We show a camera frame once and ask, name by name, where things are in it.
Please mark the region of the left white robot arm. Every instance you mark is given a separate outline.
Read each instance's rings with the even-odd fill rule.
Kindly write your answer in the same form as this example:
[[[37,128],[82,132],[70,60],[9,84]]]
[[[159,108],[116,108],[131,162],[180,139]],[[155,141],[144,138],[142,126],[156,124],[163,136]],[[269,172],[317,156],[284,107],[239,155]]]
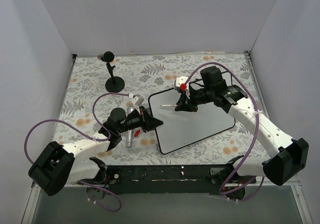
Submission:
[[[108,181],[107,165],[96,155],[115,148],[124,132],[137,128],[148,132],[161,125],[163,121],[153,117],[150,109],[143,106],[129,114],[122,108],[115,108],[93,137],[74,143],[50,142],[32,164],[28,175],[49,196],[58,193],[66,184],[82,180],[104,184]]]

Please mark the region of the red white marker pen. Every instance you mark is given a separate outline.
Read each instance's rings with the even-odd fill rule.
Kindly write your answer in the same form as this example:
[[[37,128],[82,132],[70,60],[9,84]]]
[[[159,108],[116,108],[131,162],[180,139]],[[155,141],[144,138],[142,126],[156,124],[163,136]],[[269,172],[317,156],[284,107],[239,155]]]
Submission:
[[[163,108],[175,108],[177,105],[171,105],[171,104],[164,104],[164,105],[160,105],[160,107]]]

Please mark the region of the white whiteboard black frame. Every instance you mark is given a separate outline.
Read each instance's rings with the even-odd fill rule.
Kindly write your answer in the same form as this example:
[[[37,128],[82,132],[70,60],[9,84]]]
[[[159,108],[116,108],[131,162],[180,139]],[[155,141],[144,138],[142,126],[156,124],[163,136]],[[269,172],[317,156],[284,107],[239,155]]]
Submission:
[[[155,129],[162,154],[182,149],[235,126],[235,119],[213,103],[198,105],[197,112],[176,112],[173,107],[163,107],[175,104],[180,96],[174,88],[169,88],[148,98],[153,117],[163,122]]]

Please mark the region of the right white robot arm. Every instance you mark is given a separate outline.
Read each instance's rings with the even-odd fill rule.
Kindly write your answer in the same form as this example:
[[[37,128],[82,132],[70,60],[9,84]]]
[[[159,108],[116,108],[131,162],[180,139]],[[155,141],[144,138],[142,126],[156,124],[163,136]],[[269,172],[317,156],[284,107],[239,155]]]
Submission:
[[[266,159],[250,158],[248,154],[233,158],[226,168],[215,175],[223,184],[239,182],[244,176],[261,176],[276,185],[283,185],[305,168],[308,143],[295,140],[273,124],[259,111],[254,98],[242,83],[228,85],[221,70],[212,65],[200,71],[202,86],[190,86],[190,77],[177,77],[174,89],[180,93],[175,111],[196,112],[201,104],[213,103],[222,108],[253,134],[268,154]]]

